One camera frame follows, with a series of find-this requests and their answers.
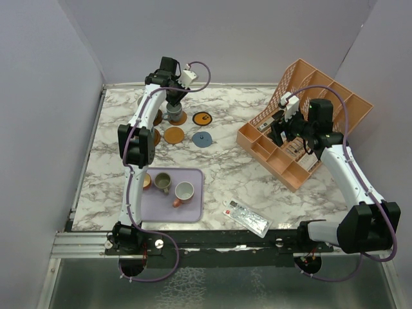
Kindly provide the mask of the grey white mug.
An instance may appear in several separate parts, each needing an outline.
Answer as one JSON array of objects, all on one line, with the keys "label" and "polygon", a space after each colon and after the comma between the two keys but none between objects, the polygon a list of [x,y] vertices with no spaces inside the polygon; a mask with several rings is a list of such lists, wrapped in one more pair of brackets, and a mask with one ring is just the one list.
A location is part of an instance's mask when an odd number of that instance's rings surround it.
[{"label": "grey white mug", "polygon": [[182,104],[179,102],[176,105],[167,103],[166,111],[162,115],[162,119],[169,122],[179,122],[182,118],[183,109]]}]

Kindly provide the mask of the orange wooden coaster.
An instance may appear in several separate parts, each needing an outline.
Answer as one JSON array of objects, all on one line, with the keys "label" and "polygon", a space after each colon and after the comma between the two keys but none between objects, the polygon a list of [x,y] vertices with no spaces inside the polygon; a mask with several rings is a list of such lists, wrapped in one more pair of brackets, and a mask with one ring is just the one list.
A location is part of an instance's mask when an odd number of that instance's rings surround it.
[{"label": "orange wooden coaster", "polygon": [[186,114],[186,112],[183,111],[179,121],[170,120],[169,123],[171,125],[174,125],[174,126],[180,126],[180,125],[184,124],[186,121],[187,121],[187,114]]}]

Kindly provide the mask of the dark brown grooved coaster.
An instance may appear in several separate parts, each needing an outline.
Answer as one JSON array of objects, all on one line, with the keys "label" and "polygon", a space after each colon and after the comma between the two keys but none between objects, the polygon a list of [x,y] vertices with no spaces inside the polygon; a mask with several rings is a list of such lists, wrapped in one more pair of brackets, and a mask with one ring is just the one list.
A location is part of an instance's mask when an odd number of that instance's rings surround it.
[{"label": "dark brown grooved coaster", "polygon": [[163,113],[162,113],[162,111],[159,109],[159,110],[157,111],[155,120],[153,121],[153,125],[154,125],[154,126],[158,126],[158,125],[162,122],[162,120],[163,120]]}]

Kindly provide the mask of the light wooden coaster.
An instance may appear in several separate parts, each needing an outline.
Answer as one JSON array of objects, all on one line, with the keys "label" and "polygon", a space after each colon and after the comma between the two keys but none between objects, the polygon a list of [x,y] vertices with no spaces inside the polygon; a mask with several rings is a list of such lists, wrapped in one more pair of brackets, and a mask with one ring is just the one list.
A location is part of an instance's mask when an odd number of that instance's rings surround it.
[{"label": "light wooden coaster", "polygon": [[179,144],[183,141],[185,133],[179,127],[170,127],[164,132],[164,140],[168,144]]}]

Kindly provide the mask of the dark brown ringed coaster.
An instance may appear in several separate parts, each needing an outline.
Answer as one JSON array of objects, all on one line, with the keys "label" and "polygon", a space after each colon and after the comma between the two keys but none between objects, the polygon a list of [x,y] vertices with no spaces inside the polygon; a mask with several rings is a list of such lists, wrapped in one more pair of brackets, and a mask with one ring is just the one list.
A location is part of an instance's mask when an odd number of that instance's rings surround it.
[{"label": "dark brown ringed coaster", "polygon": [[159,130],[154,130],[154,145],[157,146],[160,143],[161,136]]}]

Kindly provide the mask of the blue round coaster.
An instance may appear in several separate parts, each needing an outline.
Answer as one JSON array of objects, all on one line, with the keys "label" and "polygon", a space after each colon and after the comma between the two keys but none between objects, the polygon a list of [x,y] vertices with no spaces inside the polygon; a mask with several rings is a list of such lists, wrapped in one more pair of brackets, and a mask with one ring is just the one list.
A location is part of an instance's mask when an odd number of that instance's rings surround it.
[{"label": "blue round coaster", "polygon": [[196,147],[206,148],[212,145],[213,139],[208,132],[200,131],[192,136],[192,142]]}]

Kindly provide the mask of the cream white mug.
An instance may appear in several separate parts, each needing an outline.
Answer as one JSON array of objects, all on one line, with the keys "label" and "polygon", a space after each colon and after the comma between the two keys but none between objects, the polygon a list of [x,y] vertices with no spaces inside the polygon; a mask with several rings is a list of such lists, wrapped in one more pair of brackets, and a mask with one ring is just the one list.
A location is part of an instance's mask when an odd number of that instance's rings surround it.
[{"label": "cream white mug", "polygon": [[137,102],[136,102],[136,106],[137,106],[137,108],[139,107],[139,105],[140,105],[140,103],[141,103],[142,99],[143,99],[143,97],[139,97],[139,98],[138,98],[138,100],[137,100]]}]

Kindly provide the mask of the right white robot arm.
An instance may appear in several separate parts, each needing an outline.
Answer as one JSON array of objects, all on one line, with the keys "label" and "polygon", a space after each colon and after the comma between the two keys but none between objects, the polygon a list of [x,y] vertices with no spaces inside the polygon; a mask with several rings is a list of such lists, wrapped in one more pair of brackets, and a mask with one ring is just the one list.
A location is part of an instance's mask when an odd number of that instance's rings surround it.
[{"label": "right white robot arm", "polygon": [[295,243],[309,252],[319,242],[341,248],[345,253],[391,250],[388,260],[397,252],[396,229],[400,207],[375,193],[359,169],[347,144],[344,133],[333,131],[333,104],[326,99],[310,101],[308,115],[299,109],[299,99],[287,94],[279,103],[269,137],[276,145],[284,140],[302,138],[304,150],[314,154],[329,170],[348,207],[348,213],[339,222],[325,220],[303,221],[299,225]]}]

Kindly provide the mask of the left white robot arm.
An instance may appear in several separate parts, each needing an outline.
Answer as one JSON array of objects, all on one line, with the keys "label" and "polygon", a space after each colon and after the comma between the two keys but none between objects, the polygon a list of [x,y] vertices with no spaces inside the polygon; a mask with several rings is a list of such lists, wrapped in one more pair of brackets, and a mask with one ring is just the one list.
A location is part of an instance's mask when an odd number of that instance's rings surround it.
[{"label": "left white robot arm", "polygon": [[145,78],[144,94],[135,114],[126,125],[118,127],[120,157],[125,168],[125,185],[122,208],[118,222],[113,227],[113,237],[128,254],[137,253],[142,238],[136,227],[141,219],[141,201],[144,177],[155,157],[153,122],[162,103],[180,103],[190,91],[189,85],[196,78],[190,70],[176,70],[180,63],[162,57],[160,67]]}]

